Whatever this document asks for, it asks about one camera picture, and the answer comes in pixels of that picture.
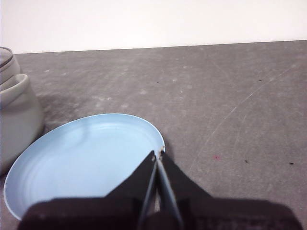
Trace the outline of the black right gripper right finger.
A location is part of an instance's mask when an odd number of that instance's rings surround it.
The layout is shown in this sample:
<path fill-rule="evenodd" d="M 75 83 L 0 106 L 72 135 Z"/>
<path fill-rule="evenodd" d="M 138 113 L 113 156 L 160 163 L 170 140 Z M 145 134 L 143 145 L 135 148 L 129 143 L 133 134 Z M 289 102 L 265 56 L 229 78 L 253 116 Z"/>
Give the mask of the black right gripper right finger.
<path fill-rule="evenodd" d="M 148 230 L 301 230 L 293 211 L 267 200 L 213 197 L 167 155 L 157 158 L 161 211 L 146 219 Z"/>

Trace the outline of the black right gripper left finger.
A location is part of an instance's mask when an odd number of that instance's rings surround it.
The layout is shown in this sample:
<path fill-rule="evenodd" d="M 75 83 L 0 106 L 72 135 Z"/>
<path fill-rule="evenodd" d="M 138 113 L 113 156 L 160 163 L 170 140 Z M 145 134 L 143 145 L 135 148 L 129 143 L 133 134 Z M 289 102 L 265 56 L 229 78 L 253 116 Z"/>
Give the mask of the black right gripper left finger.
<path fill-rule="evenodd" d="M 32 205 L 20 230 L 136 230 L 150 209 L 156 156 L 151 151 L 135 171 L 105 197 L 56 198 Z"/>

